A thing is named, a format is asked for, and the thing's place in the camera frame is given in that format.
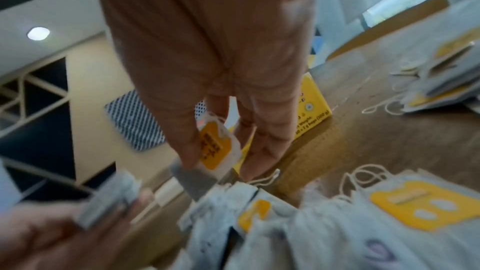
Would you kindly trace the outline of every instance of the ceiling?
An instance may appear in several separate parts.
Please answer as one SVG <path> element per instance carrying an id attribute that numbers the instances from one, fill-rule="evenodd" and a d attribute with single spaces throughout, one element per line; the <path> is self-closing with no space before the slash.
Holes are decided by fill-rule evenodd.
<path id="1" fill-rule="evenodd" d="M 27 38 L 45 27 L 43 41 Z M 105 30 L 98 0 L 0 0 L 0 76 Z"/>

